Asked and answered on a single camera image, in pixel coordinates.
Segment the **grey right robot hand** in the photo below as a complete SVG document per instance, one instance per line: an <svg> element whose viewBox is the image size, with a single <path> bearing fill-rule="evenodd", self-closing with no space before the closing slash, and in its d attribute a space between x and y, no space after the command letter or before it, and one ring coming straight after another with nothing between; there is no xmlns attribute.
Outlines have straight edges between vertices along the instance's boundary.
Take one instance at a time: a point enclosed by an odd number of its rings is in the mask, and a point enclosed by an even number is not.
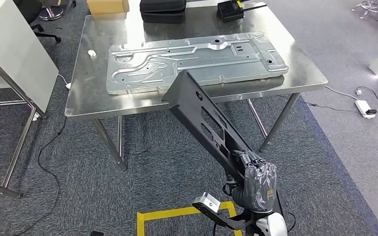
<svg viewBox="0 0 378 236"><path fill-rule="evenodd" d="M271 212L277 192L277 166L251 150L235 150L244 167L243 182L231 191L233 201L254 212Z"/></svg>

